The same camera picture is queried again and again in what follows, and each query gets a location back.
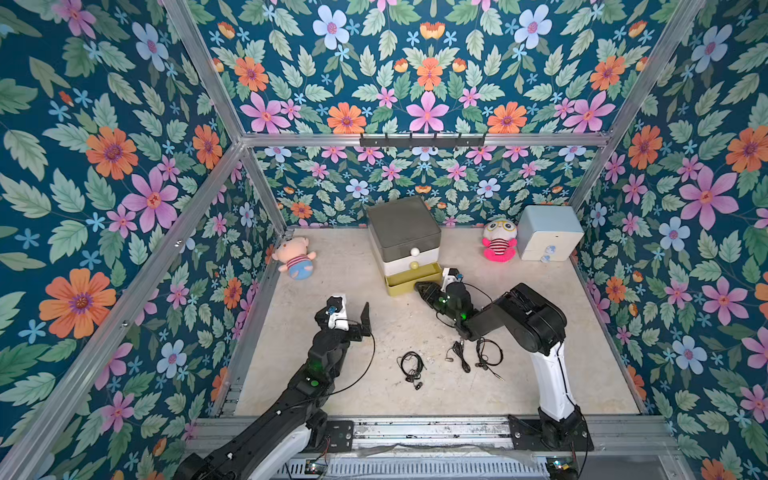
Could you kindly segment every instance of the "floral wallpaper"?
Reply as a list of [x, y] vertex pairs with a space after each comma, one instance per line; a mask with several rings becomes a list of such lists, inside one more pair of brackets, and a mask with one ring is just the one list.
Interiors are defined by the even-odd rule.
[[677, 4], [204, 3], [192, 12], [243, 124], [337, 134], [607, 129]]
[[[229, 140], [157, 2], [6, 2], [0, 58], [2, 457]], [[38, 478], [172, 472], [271, 236], [241, 167], [215, 201]]]
[[768, 471], [765, 10], [707, 3], [581, 211], [601, 318], [706, 480]]
[[564, 204], [594, 149], [268, 147], [256, 156], [289, 225], [362, 224], [368, 207], [418, 194], [442, 226], [455, 227]]

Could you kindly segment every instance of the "beige floor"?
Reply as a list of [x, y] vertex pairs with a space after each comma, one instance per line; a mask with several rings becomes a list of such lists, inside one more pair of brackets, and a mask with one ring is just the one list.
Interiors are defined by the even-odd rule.
[[[570, 262], [488, 262], [482, 255], [481, 231], [444, 229], [440, 263], [456, 266], [465, 281], [496, 298], [519, 282], [526, 282], [563, 309], [568, 317], [565, 358], [571, 388], [585, 414], [637, 413], [632, 395], [611, 354]], [[236, 415], [259, 415], [277, 399], [286, 382], [306, 360], [318, 331], [314, 313], [334, 293], [347, 295], [350, 319], [358, 319], [366, 301], [376, 356], [368, 374], [350, 390], [331, 396], [323, 409], [331, 415], [497, 415], [535, 414], [538, 386], [530, 357], [506, 329], [487, 335], [504, 350], [504, 362], [494, 368], [505, 380], [475, 368], [473, 343], [465, 357], [472, 371], [446, 362], [445, 351], [458, 339], [441, 324], [414, 293], [389, 297], [374, 263], [368, 231], [354, 229], [298, 230], [317, 252], [315, 272], [307, 280], [283, 274], [246, 377]], [[488, 300], [472, 291], [477, 307]], [[415, 350], [426, 364], [423, 388], [405, 381], [397, 358]], [[492, 346], [487, 350], [494, 352]], [[341, 389], [357, 379], [371, 358], [372, 340], [353, 343], [342, 375]]]

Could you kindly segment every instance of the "orange flower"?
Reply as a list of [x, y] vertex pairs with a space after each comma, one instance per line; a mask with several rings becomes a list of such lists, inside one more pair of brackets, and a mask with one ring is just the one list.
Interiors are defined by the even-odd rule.
[[65, 91], [58, 92], [58, 96], [61, 97], [61, 101], [69, 105], [70, 107], [74, 107], [74, 102], [72, 101], [72, 97], [69, 96], [69, 94]]
[[612, 276], [607, 282], [605, 287], [605, 293], [608, 294], [608, 298], [611, 302], [619, 303], [624, 299], [624, 294], [627, 292], [627, 287], [624, 286], [624, 279]]
[[212, 170], [219, 163], [223, 151], [219, 145], [219, 136], [210, 129], [210, 125], [194, 129], [195, 137], [192, 138], [192, 146], [197, 149], [197, 159], [205, 164], [208, 170]]
[[639, 22], [633, 23], [632, 26], [629, 27], [629, 36], [631, 38], [637, 37], [639, 34], [643, 33], [646, 25], [648, 25], [648, 22], [645, 20], [640, 20]]
[[725, 163], [733, 165], [733, 171], [748, 172], [758, 171], [761, 162], [768, 161], [768, 127], [760, 125], [757, 130], [745, 128], [738, 138], [734, 138], [725, 156]]
[[408, 70], [407, 60], [405, 60], [404, 58], [400, 58], [398, 61], [395, 62], [395, 71], [403, 73], [406, 70]]
[[442, 37], [442, 34], [445, 33], [445, 24], [437, 22], [435, 24], [432, 23], [422, 23], [419, 26], [419, 31], [422, 33], [422, 37], [424, 38], [440, 38]]
[[235, 75], [240, 76], [240, 83], [250, 88], [251, 91], [265, 91], [270, 78], [264, 73], [261, 63], [253, 63], [251, 57], [238, 58], [235, 63]]
[[243, 283], [237, 277], [234, 277], [224, 289], [224, 305], [232, 310], [240, 302], [240, 295], [243, 294]]
[[632, 377], [632, 382], [634, 382], [634, 389], [637, 390], [637, 394], [640, 396], [640, 399], [643, 402], [645, 402], [645, 397], [647, 396], [647, 393], [642, 388], [645, 386], [645, 381], [643, 380], [643, 377], [637, 374], [637, 371], [634, 369], [632, 365], [627, 366], [627, 371], [629, 372], [629, 376]]
[[607, 90], [611, 85], [619, 82], [619, 75], [624, 73], [627, 66], [624, 64], [624, 57], [608, 57], [595, 68], [595, 72], [589, 77], [592, 82], [592, 90]]
[[416, 74], [419, 76], [419, 85], [423, 86], [424, 90], [432, 91], [441, 81], [442, 67], [438, 65], [437, 58], [425, 58], [422, 66], [416, 69]]
[[60, 339], [68, 336], [73, 328], [76, 339], [90, 336], [94, 323], [101, 325], [109, 313], [105, 307], [114, 305], [115, 291], [108, 286], [109, 279], [102, 272], [91, 278], [87, 268], [70, 270], [69, 281], [57, 276], [45, 287], [45, 292], [56, 300], [40, 302], [40, 320], [56, 319], [48, 330]]
[[467, 62], [461, 58], [456, 58], [451, 64], [451, 68], [453, 68], [453, 71], [456, 73], [462, 73], [467, 69]]
[[221, 32], [222, 35], [229, 38], [230, 40], [235, 38], [235, 27], [233, 27], [232, 25], [226, 22], [221, 22], [219, 24], [219, 31]]
[[349, 106], [345, 101], [339, 104], [339, 107], [331, 107], [328, 126], [333, 129], [334, 134], [361, 134], [366, 126], [366, 118], [361, 117], [361, 110], [355, 105]]
[[518, 106], [516, 101], [507, 103], [506, 108], [499, 105], [493, 111], [493, 115], [488, 117], [488, 126], [490, 127], [488, 131], [492, 134], [518, 134], [520, 127], [528, 121], [526, 117], [523, 117], [527, 113], [525, 107]]
[[214, 389], [210, 391], [210, 401], [216, 402], [219, 398], [219, 392], [221, 391], [221, 385], [224, 383], [224, 379], [227, 377], [227, 367], [225, 366], [219, 370], [219, 374], [214, 379]]
[[[768, 282], [768, 272], [763, 274], [763, 280]], [[765, 283], [758, 283], [755, 286], [755, 298], [762, 300], [763, 302], [768, 302], [768, 285]], [[763, 312], [763, 315], [768, 319], [768, 303], [760, 305], [760, 312]]]
[[706, 458], [701, 462], [701, 476], [704, 480], [736, 480], [732, 471], [726, 470], [720, 460]]
[[152, 455], [159, 457], [160, 455], [163, 455], [163, 452], [165, 452], [165, 445], [168, 444], [168, 437], [163, 437], [160, 440], [157, 440], [157, 443], [154, 445], [154, 448], [152, 449]]
[[648, 164], [652, 164], [659, 158], [656, 150], [661, 148], [659, 127], [646, 125], [639, 133], [634, 135], [632, 146], [629, 147], [630, 165], [638, 170], [645, 170]]
[[130, 174], [139, 165], [139, 157], [134, 153], [134, 141], [127, 140], [125, 132], [119, 128], [101, 127], [98, 133], [98, 137], [91, 135], [85, 141], [90, 147], [85, 152], [88, 161], [96, 164], [96, 171], [102, 177], [111, 175], [115, 180], [122, 180], [125, 174]]
[[309, 218], [312, 216], [312, 207], [305, 205], [303, 202], [296, 202], [290, 208], [298, 218]]

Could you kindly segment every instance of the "stuffed toy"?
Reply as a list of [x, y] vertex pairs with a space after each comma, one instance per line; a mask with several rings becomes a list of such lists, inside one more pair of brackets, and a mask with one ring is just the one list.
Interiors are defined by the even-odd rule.
[[306, 237], [296, 237], [283, 242], [272, 254], [273, 259], [285, 263], [280, 265], [278, 270], [280, 272], [288, 272], [288, 275], [294, 280], [309, 278], [314, 268], [312, 260], [315, 260], [315, 257], [317, 257], [315, 252], [306, 252], [306, 248], [309, 245], [310, 239]]
[[515, 256], [518, 228], [512, 220], [499, 218], [485, 226], [482, 232], [483, 255], [492, 262], [506, 262]]

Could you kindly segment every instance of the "striped shirt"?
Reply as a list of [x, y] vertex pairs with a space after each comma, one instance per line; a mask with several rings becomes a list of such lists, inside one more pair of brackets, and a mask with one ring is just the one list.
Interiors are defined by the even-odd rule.
[[491, 240], [491, 244], [488, 245], [488, 248], [493, 250], [493, 253], [496, 255], [504, 255], [504, 252], [509, 248], [509, 240], [504, 240], [503, 238]]
[[297, 263], [301, 263], [304, 260], [311, 261], [307, 255], [299, 255], [298, 257], [294, 257], [288, 260], [288, 262], [286, 262], [286, 266], [290, 269], [292, 266], [296, 265]]

